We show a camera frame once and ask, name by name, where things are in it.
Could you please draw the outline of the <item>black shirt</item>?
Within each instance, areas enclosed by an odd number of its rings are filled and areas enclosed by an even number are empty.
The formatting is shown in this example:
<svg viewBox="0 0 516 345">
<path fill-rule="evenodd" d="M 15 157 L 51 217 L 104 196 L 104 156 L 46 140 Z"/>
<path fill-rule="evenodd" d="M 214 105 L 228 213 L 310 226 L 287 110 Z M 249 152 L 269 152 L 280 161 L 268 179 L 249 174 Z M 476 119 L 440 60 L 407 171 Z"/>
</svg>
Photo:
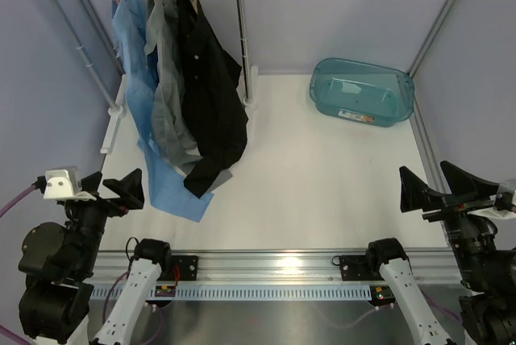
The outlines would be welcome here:
<svg viewBox="0 0 516 345">
<path fill-rule="evenodd" d="M 248 143 L 248 116 L 237 87 L 241 66 L 219 43 L 202 5 L 176 0 L 177 41 L 185 93 L 181 112 L 201 159 L 184 186 L 202 197 L 221 171 L 238 162 Z"/>
</svg>

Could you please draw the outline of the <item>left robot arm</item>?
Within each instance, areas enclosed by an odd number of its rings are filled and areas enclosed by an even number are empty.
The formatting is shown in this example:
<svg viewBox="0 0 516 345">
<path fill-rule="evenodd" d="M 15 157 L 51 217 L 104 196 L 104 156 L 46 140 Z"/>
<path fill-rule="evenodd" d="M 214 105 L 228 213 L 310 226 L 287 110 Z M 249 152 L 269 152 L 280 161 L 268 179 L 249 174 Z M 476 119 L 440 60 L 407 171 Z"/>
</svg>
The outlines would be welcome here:
<svg viewBox="0 0 516 345">
<path fill-rule="evenodd" d="M 173 270 L 169 244 L 142 239 L 136 245 L 123 290 L 92 339 L 87 325 L 94 286 L 87 279 L 94 274 L 107 219 L 144 206 L 141 170 L 116 180 L 101 172 L 79 179 L 76 168 L 58 168 L 34 186 L 44 199 L 62 205 L 68 220 L 42 223 L 22 243 L 18 269 L 26 290 L 19 318 L 25 335 L 38 344 L 128 344 L 151 287 Z"/>
</svg>

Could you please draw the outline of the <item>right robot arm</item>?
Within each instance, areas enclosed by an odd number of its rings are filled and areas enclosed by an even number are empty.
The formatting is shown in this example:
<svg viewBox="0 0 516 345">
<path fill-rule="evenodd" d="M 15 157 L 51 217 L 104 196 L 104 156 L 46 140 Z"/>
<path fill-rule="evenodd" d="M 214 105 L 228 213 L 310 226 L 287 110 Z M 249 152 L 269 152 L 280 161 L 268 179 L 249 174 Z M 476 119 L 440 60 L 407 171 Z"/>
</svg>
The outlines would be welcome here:
<svg viewBox="0 0 516 345">
<path fill-rule="evenodd" d="M 462 326 L 476 344 L 515 342 L 515 251 L 499 250 L 495 217 L 515 214 L 515 187 L 476 177 L 449 161 L 440 168 L 450 189 L 432 189 L 406 166 L 399 169 L 400 209 L 422 210 L 423 219 L 441 222 L 461 276 L 472 291 L 460 297 Z M 414 279 L 409 258 L 395 238 L 368 245 L 365 269 L 382 278 L 410 329 L 416 344 L 452 344 L 452 337 L 438 323 Z"/>
</svg>

